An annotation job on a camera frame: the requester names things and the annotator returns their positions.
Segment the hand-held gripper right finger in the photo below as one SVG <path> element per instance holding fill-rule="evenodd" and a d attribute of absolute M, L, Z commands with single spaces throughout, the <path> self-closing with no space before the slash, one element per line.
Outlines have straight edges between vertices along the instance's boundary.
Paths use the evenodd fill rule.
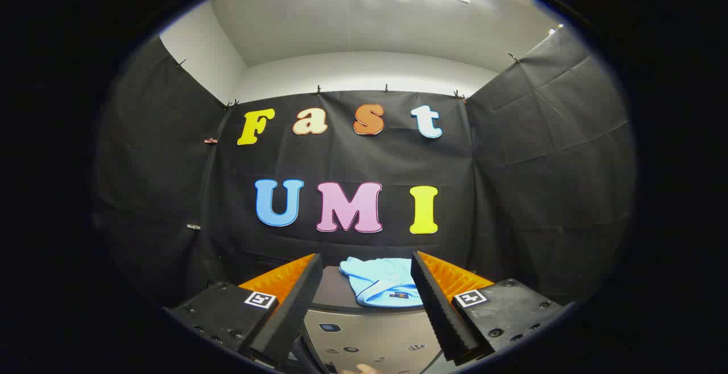
<path fill-rule="evenodd" d="M 516 279 L 493 282 L 422 251 L 412 254 L 411 276 L 452 363 L 506 354 L 571 310 Z"/>

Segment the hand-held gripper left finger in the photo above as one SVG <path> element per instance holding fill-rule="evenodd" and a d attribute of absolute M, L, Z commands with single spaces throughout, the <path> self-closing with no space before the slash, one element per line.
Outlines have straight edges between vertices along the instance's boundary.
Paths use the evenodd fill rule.
<path fill-rule="evenodd" d="M 166 312 L 218 347 L 280 367 L 300 335 L 321 278 L 321 255 L 310 254 L 242 284 L 211 284 Z"/>

